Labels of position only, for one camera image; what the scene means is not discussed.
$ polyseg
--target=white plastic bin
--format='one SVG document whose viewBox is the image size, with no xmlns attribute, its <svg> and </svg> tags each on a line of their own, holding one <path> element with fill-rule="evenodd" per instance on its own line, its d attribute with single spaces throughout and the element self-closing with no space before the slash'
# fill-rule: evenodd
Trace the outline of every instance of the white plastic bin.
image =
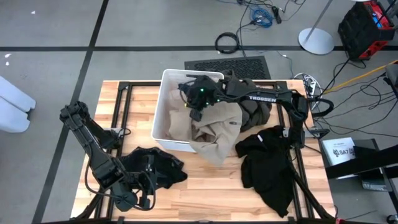
<svg viewBox="0 0 398 224">
<path fill-rule="evenodd" d="M 219 72 L 201 72 L 189 70 L 166 69 L 163 72 L 162 82 L 160 84 L 159 97 L 157 99 L 154 125 L 152 127 L 152 138 L 154 138 L 165 149 L 195 152 L 188 141 L 177 141 L 170 139 L 167 132 L 170 127 L 169 114 L 169 92 L 176 90 L 179 83 L 185 83 L 196 79 L 192 75 L 207 75 L 214 81 L 224 79 L 224 75 Z"/>
</svg>

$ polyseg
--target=black garment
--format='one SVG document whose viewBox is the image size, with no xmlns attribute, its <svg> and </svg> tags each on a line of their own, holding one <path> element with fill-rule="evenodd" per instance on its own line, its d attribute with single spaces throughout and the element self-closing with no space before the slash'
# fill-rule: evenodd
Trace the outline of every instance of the black garment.
<svg viewBox="0 0 398 224">
<path fill-rule="evenodd" d="M 254 187 L 280 217 L 288 214 L 286 209 L 293 199 L 294 184 L 286 157 L 290 146 L 282 131 L 282 126 L 268 128 L 235 145 L 239 157 L 247 155 L 241 167 L 243 186 Z"/>
<path fill-rule="evenodd" d="M 222 74 L 228 78 L 237 79 L 232 70 L 222 71 Z M 243 79 L 241 83 L 250 87 L 256 87 L 256 84 L 250 78 Z M 269 112 L 272 108 L 271 103 L 244 100 L 238 104 L 242 110 L 241 132 L 247 131 L 253 126 L 267 123 L 270 116 Z"/>
<path fill-rule="evenodd" d="M 187 174 L 182 171 L 184 163 L 175 156 L 160 150 L 158 147 L 144 149 L 137 147 L 130 154 L 119 158 L 128 172 L 140 172 L 145 170 L 147 160 L 145 155 L 154 155 L 154 165 L 157 174 L 157 189 L 164 187 L 169 189 L 174 183 L 187 179 Z"/>
</svg>

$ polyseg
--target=butcher block tabletop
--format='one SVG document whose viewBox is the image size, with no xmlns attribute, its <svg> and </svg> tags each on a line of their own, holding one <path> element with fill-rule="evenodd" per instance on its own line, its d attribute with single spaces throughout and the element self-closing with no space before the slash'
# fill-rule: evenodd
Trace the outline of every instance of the butcher block tabletop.
<svg viewBox="0 0 398 224">
<path fill-rule="evenodd" d="M 288 88 L 295 89 L 302 95 L 305 95 L 303 81 L 283 81 L 287 82 Z M 104 81 L 95 115 L 94 111 L 90 111 L 94 120 L 103 128 L 111 127 L 119 82 L 125 81 Z M 123 93 L 117 127 L 121 125 L 126 92 L 127 91 L 124 91 Z M 125 136 L 123 156 L 129 154 L 136 147 L 150 148 L 157 146 L 163 149 L 150 135 L 154 121 L 158 92 L 159 86 L 133 87 L 127 120 L 127 128 L 131 130 L 131 134 Z M 285 111 L 284 119 L 288 121 Z M 249 131 L 241 133 L 236 142 L 262 129 L 275 125 L 279 125 L 279 117 L 277 107 L 273 106 L 271 117 L 267 124 L 256 126 Z M 313 126 L 311 114 L 308 115 L 307 126 Z M 307 138 L 305 144 L 319 150 L 318 141 L 314 138 Z M 231 149 L 230 156 L 226 158 L 221 167 L 212 166 L 193 152 L 170 150 L 167 152 L 173 154 L 185 163 L 183 171 L 188 174 L 188 179 L 181 183 L 173 184 L 170 189 L 158 189 L 156 191 L 156 205 L 153 210 L 142 212 L 130 209 L 127 212 L 121 212 L 114 207 L 112 220 L 117 220 L 120 216 L 125 217 L 125 221 L 286 221 L 289 216 L 296 217 L 293 201 L 287 209 L 289 214 L 281 218 L 273 209 L 269 208 L 262 201 L 253 188 L 243 188 L 241 182 L 241 164 L 243 158 L 237 157 L 234 148 Z M 334 216 L 335 208 L 321 154 L 303 148 L 302 159 L 309 189 L 326 211 Z M 91 202 L 91 199 L 95 196 L 93 193 L 86 190 L 84 183 L 84 173 L 87 162 L 88 157 L 86 156 L 81 168 L 80 181 L 71 217 L 76 217 L 84 211 L 86 206 Z M 297 160 L 294 160 L 294 163 L 294 166 L 297 168 Z M 89 186 L 92 189 L 98 190 L 99 185 L 92 176 L 91 171 L 89 170 L 88 173 Z M 302 216 L 308 217 L 303 193 L 298 186 L 297 189 Z M 105 217 L 107 204 L 108 199 L 105 198 L 102 217 Z"/>
</svg>

